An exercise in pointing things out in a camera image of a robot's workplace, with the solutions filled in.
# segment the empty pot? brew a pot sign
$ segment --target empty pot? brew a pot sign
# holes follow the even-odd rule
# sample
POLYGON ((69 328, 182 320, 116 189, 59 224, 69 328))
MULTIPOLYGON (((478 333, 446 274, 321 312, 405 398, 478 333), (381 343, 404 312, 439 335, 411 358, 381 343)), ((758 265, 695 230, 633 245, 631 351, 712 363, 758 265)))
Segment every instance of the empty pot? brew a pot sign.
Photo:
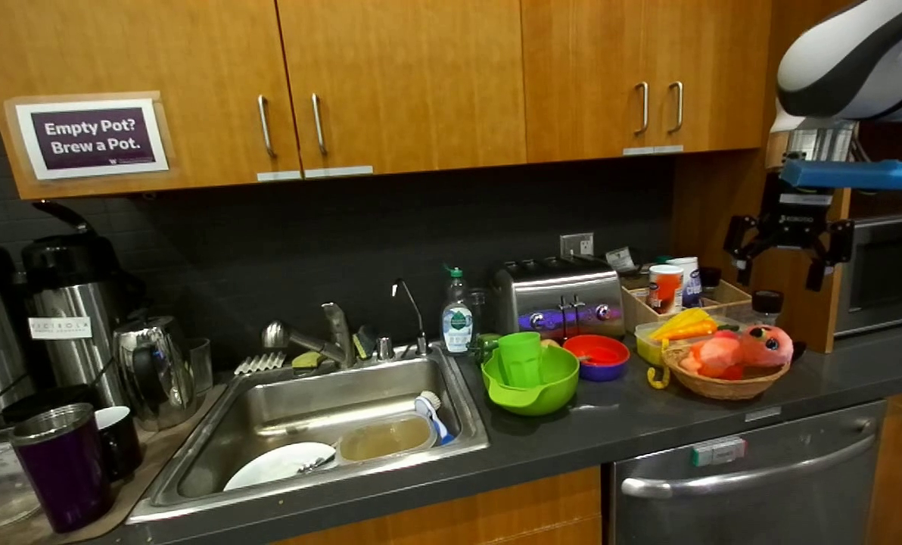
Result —
POLYGON ((40 181, 166 171, 150 97, 14 106, 40 181))

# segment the sign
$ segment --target sign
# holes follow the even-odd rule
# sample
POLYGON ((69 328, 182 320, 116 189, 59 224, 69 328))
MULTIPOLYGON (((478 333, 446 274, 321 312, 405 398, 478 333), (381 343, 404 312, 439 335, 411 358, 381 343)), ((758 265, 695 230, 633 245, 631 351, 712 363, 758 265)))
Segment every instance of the sign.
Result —
POLYGON ((14 114, 40 181, 170 171, 145 97, 17 102, 14 114))
POLYGON ((30 340, 91 340, 91 318, 28 318, 30 340))

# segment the upper cabinet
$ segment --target upper cabinet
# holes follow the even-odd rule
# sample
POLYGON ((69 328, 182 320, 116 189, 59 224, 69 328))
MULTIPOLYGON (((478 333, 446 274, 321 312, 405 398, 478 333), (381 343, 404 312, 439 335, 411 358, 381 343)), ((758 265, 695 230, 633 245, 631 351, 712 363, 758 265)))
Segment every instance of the upper cabinet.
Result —
POLYGON ((518 0, 278 0, 310 178, 524 161, 518 0))
POLYGON ((758 150, 770 14, 771 0, 0 0, 0 134, 24 201, 758 150))
MULTIPOLYGON (((269 0, 0 0, 0 134, 24 201, 300 174, 269 0), (22 145, 14 102, 91 106, 105 97, 150 97, 166 171, 40 181, 22 145)), ((102 134, 56 143, 110 145, 102 134)))
POLYGON ((770 0, 527 0, 531 161, 759 150, 770 20, 770 0))

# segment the orange bowl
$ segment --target orange bowl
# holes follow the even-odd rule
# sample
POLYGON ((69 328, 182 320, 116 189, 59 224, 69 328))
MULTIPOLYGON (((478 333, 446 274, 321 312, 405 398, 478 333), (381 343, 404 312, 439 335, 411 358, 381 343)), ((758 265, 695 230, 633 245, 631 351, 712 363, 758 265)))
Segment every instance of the orange bowl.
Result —
POLYGON ((670 345, 670 349, 664 349, 664 363, 686 390, 693 390, 695 398, 705 398, 705 401, 753 401, 762 390, 770 390, 791 370, 791 363, 784 363, 762 375, 712 378, 712 375, 689 374, 681 363, 686 358, 686 351, 689 351, 689 345, 670 345))

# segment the dishwasher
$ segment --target dishwasher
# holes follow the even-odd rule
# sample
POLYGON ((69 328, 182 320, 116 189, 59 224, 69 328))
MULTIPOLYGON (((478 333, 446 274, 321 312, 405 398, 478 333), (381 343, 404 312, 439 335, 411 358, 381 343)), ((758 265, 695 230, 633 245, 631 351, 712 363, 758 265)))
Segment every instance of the dishwasher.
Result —
POLYGON ((881 417, 866 402, 614 464, 606 542, 860 545, 881 417))

